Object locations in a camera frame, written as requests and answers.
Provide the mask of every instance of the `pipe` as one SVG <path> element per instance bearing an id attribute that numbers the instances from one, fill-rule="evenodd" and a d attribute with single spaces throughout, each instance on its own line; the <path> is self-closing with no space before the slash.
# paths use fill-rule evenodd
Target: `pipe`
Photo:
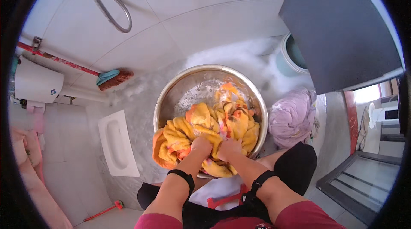
<path id="1" fill-rule="evenodd" d="M 82 98 L 86 100 L 93 100 L 96 102 L 105 102 L 108 101 L 109 98 L 105 93 L 102 92 L 90 92 L 90 90 L 76 87 L 76 86 L 68 86 L 63 85 L 60 93 L 61 95 L 67 95 L 76 98 Z"/>

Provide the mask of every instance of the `pink towel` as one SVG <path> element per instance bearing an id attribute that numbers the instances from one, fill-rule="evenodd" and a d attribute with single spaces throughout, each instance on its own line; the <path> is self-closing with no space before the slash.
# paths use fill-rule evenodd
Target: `pink towel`
<path id="1" fill-rule="evenodd" d="M 297 88 L 277 101 L 268 116 L 268 131 L 280 149 L 293 147 L 309 136 L 316 108 L 313 103 L 316 93 L 306 88 Z"/>

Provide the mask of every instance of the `wrist strap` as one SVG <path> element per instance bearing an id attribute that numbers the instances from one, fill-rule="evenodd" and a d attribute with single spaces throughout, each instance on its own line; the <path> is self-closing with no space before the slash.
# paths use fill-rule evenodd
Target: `wrist strap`
<path id="1" fill-rule="evenodd" d="M 187 200 L 184 202 L 184 205 L 183 205 L 183 206 L 185 206 L 186 203 L 188 202 L 188 199 L 190 198 L 191 194 L 193 193 L 193 190 L 194 190 L 193 177 L 191 175 L 187 175 L 183 170 L 170 170 L 170 171 L 168 171 L 167 175 L 171 174 L 171 173 L 181 176 L 188 183 L 188 187 L 190 188 L 190 190 L 189 190 L 189 193 L 188 193 Z"/>
<path id="2" fill-rule="evenodd" d="M 251 190 L 249 190 L 247 193 L 243 194 L 243 199 L 242 201 L 245 203 L 251 202 L 256 198 L 257 190 L 263 185 L 263 183 L 269 179 L 270 177 L 275 176 L 276 174 L 274 171 L 267 170 L 264 173 L 262 173 L 256 180 L 254 180 L 253 184 L 251 185 Z"/>

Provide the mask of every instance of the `yellow towel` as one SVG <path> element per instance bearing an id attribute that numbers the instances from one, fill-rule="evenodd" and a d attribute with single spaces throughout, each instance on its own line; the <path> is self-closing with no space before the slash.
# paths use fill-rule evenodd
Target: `yellow towel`
<path id="1" fill-rule="evenodd" d="M 185 118 L 168 120 L 166 126 L 154 134 L 152 157 L 158 165 L 173 169 L 190 153 L 192 141 L 202 136 L 211 142 L 213 150 L 203 161 L 201 170 L 217 177 L 237 174 L 232 165 L 219 160 L 219 145 L 229 138 L 242 139 L 242 153 L 248 155 L 257 143 L 260 125 L 253 119 L 254 111 L 248 109 L 231 83 L 221 86 L 216 92 L 216 101 L 212 108 L 205 103 L 193 104 Z"/>

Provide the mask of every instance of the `broom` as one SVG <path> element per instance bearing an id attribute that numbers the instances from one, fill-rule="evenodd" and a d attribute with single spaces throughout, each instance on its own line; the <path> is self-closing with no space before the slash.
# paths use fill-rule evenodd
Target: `broom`
<path id="1" fill-rule="evenodd" d="M 105 91 L 111 87 L 114 86 L 118 86 L 119 84 L 121 84 L 122 82 L 130 79 L 131 77 L 133 77 L 134 73 L 132 71 L 124 71 L 124 70 L 112 70 L 106 73 L 99 73 L 99 72 L 95 72 L 93 70 L 90 70 L 88 68 L 79 66 L 77 64 L 74 64 L 72 62 L 63 60 L 62 58 L 59 57 L 55 57 L 47 52 L 43 52 L 37 48 L 31 47 L 29 45 L 26 45 L 22 42 L 18 42 L 17 46 L 20 48 L 23 48 L 26 51 L 29 51 L 33 54 L 37 54 L 40 56 L 43 56 L 45 58 L 51 59 L 53 61 L 56 61 L 58 63 L 62 63 L 65 64 L 67 66 L 70 66 L 72 68 L 81 70 L 83 72 L 87 72 L 89 74 L 95 75 L 96 77 L 98 77 L 97 83 L 96 85 L 99 87 L 99 89 L 101 91 Z"/>

